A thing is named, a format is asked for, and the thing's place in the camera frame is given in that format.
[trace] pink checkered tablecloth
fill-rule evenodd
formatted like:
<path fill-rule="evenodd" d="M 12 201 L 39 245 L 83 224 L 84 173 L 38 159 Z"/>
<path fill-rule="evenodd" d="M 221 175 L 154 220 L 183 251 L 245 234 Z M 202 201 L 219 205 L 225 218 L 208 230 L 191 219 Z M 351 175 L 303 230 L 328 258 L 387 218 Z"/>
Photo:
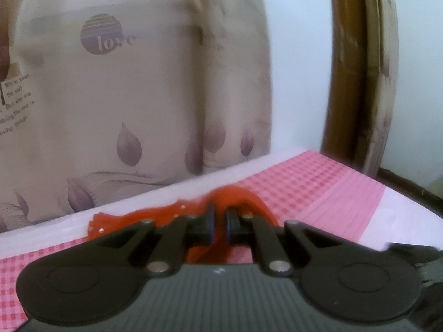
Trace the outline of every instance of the pink checkered tablecloth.
<path fill-rule="evenodd" d="M 298 219 L 357 242 L 382 198 L 385 186 L 312 151 L 281 162 L 236 183 L 256 193 L 280 223 Z M 15 283 L 32 261 L 75 246 L 79 238 L 42 250 L 0 260 L 0 330 L 13 331 L 26 320 Z M 235 250 L 232 262 L 250 258 Z"/>

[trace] ribbed surface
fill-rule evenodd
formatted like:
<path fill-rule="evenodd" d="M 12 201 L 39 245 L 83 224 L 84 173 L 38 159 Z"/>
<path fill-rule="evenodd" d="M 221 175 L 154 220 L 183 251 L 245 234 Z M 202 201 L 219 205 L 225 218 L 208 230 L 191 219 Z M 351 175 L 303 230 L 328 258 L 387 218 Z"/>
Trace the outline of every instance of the ribbed surface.
<path fill-rule="evenodd" d="M 148 283 L 119 316 L 85 327 L 32 321 L 21 332 L 418 332 L 403 320 L 387 326 L 348 325 L 314 310 L 285 279 L 256 265 L 185 265 L 167 279 Z"/>

